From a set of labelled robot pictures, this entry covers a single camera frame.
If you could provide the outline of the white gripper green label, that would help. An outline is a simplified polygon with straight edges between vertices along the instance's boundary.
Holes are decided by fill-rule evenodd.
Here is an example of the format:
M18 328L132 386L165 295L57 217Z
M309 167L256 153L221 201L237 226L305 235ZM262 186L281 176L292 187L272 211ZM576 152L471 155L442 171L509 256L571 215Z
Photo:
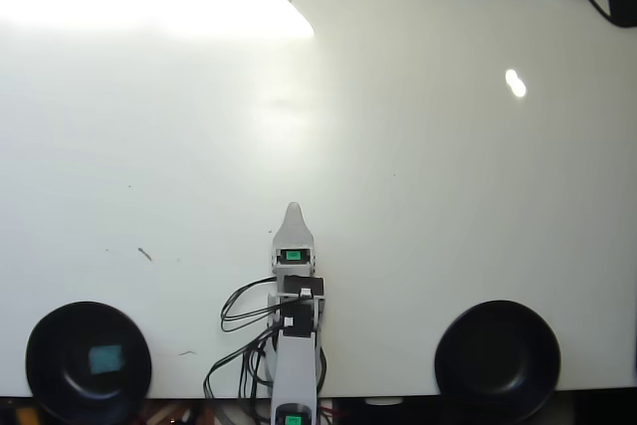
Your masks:
M316 255L312 249L315 238L308 228L301 205L291 202L281 227L273 238L272 272L275 276L312 276Z

